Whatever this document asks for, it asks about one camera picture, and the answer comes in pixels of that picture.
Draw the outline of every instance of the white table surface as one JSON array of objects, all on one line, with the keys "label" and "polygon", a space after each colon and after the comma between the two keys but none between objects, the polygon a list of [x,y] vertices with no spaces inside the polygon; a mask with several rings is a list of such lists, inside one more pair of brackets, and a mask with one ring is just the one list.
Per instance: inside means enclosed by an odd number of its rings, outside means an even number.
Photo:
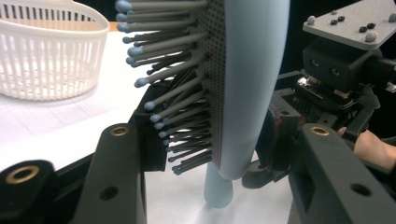
[{"label": "white table surface", "polygon": [[[30,102],[0,95],[0,170],[20,161],[47,160],[55,169],[94,152],[102,130],[127,122],[145,93],[134,81],[145,68],[125,63],[125,34],[109,33],[99,82],[73,99]],[[292,196],[287,178],[262,189],[233,182],[230,205],[205,203],[205,166],[177,176],[171,171],[146,173],[148,224],[285,224]]]}]

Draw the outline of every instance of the human hand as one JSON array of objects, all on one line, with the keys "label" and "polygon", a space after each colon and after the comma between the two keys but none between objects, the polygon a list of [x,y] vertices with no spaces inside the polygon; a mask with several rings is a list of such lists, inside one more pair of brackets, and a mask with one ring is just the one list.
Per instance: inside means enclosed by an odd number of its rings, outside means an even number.
[{"label": "human hand", "polygon": [[[346,127],[338,130],[342,136]],[[381,141],[375,134],[365,131],[355,143],[354,153],[362,160],[382,166],[389,170],[396,164],[396,147]]]}]

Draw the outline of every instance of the light blue cylindrical object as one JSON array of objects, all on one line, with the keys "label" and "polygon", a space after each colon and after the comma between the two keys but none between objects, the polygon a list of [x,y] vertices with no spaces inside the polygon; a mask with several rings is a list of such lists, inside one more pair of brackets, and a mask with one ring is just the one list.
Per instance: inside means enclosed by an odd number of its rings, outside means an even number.
[{"label": "light blue cylindrical object", "polygon": [[226,68],[219,173],[250,164],[283,58],[290,0],[225,0]]},{"label": "light blue cylindrical object", "polygon": [[204,197],[206,202],[215,208],[223,208],[233,199],[233,181],[221,177],[218,168],[212,162],[206,167]]}]

